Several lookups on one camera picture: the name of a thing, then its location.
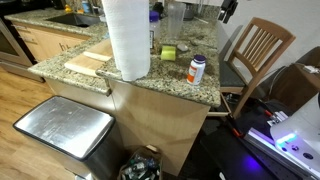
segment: wall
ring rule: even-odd
[[[221,22],[218,24],[218,49],[222,54],[229,43],[234,42],[241,26],[246,26],[253,16],[280,24],[296,36],[296,40],[269,72],[295,62],[309,50],[320,45],[320,0],[239,0],[238,2],[237,10],[228,24]]]

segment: paper towel roll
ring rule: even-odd
[[[116,67],[134,81],[150,69],[149,0],[102,0]]]

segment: trash can lid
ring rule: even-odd
[[[78,160],[87,159],[108,135],[109,114],[54,96],[20,118],[13,127]]]

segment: wooden chair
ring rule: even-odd
[[[238,93],[240,98],[234,110],[230,110],[221,95],[221,104],[225,104],[228,112],[209,112],[208,116],[227,116],[237,118],[251,93],[260,80],[294,41],[295,36],[285,28],[260,18],[252,18],[234,49],[228,61],[220,62],[220,92]],[[252,78],[246,81],[237,69],[234,61],[238,60],[247,68]]]

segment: cabinet handle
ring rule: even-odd
[[[65,51],[66,48],[64,47],[64,45],[62,45],[61,43],[59,43],[59,45],[60,45],[61,50]]]
[[[12,24],[11,26],[13,26],[14,28],[16,28],[17,30],[24,30],[24,31],[27,31],[28,28],[25,27],[25,26],[18,26],[18,25],[14,25]]]
[[[36,43],[33,38],[19,36],[24,42]]]

